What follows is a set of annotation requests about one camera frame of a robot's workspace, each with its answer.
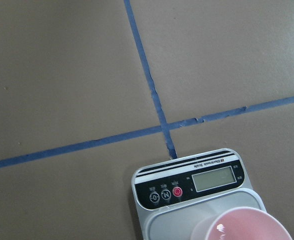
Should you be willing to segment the pink paper cup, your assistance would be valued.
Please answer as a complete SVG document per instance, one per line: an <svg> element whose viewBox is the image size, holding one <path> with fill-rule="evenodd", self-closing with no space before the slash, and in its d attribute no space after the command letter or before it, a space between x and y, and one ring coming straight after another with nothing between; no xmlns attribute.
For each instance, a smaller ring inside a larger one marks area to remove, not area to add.
<svg viewBox="0 0 294 240"><path fill-rule="evenodd" d="M236 207L199 222L191 240L291 240L272 215L253 207Z"/></svg>

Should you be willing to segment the silver digital kitchen scale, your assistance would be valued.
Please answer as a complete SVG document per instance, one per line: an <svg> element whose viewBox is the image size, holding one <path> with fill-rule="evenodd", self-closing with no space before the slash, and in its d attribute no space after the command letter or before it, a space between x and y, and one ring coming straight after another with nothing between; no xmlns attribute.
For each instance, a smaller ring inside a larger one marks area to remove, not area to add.
<svg viewBox="0 0 294 240"><path fill-rule="evenodd" d="M230 148L141 167L131 187L145 240L188 240L198 223L230 209L266 209Z"/></svg>

